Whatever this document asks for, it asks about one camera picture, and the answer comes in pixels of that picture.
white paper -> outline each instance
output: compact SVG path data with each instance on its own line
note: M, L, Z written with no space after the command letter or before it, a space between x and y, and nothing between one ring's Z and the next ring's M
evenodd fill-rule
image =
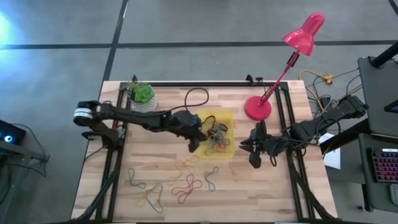
M334 136L333 134L326 133L319 138L319 143L323 143L324 141L332 138L333 136ZM323 158L323 163L325 164L325 166L332 167L335 169L341 169L340 148L326 153L325 158Z

keyboard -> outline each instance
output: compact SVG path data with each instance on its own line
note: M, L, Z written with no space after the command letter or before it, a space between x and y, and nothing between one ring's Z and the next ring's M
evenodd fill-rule
M398 149L372 148L376 182L398 183Z

blue light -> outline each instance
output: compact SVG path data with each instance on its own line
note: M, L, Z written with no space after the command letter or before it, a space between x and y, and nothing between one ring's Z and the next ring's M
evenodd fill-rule
M11 142L12 141L12 137L11 136L6 136L4 137L5 142Z

butcher block tabletop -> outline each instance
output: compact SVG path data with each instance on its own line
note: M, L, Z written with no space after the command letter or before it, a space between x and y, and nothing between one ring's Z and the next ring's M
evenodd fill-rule
M303 81L287 81L296 122L311 120L312 114ZM104 82L99 100L112 101L119 93L120 82ZM126 133L123 161L114 209L114 222L294 222L297 221L287 159L284 153L277 158L277 167L272 167L269 156L262 154L260 169L254 169L248 162L249 153L239 148L239 143L249 137L256 122L244 113L246 99L264 94L263 87L204 87L210 100L207 104L189 108L191 113L199 108L226 108L233 112L235 156L232 159L199 159L188 151L188 141L171 133L152 133L142 127L129 124ZM153 87L159 100L157 110L167 110L183 105L185 95L191 87ZM285 119L289 126L285 97ZM203 91L192 91L187 103L198 104L206 100ZM272 113L266 119L268 134L281 135L279 114L275 95L269 101ZM87 155L101 147L101 141L90 141ZM81 215L98 193L101 185L106 149L91 156L83 166L72 218ZM178 160L186 162L187 169ZM304 156L305 168L311 191L326 210L336 217L335 203L330 190L322 155L318 147L307 147ZM215 190L210 191L205 176L214 167L218 172L208 176ZM134 177L130 181L132 169ZM194 178L194 189L185 201L178 201L172 193L174 187L186 187ZM157 203L159 192L160 203ZM109 194L105 198L104 209L108 209ZM300 198L304 216L307 214L303 193Z

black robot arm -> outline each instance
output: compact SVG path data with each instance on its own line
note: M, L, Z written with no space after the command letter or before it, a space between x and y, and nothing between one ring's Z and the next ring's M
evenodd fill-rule
M180 110L174 114L171 111L153 111L141 113L129 109L112 106L110 103L98 101L81 101L75 110L73 122L79 126L90 127L102 137L103 144L114 146L119 144L119 132L108 128L103 120L113 119L142 126L152 132L168 131L177 137L182 136L190 140L189 151L194 152L200 141L207 136L200 131L201 120L189 111Z
M282 136L267 134L264 121L256 124L251 130L247 140L241 142L241 149L250 152L249 162L254 168L260 168L260 152L267 152L272 158L279 153L305 148L317 134L322 134L331 125L338 123L341 119L360 118L366 114L367 105L361 102L356 96L348 96L344 101L331 110L311 121L295 123L282 130Z

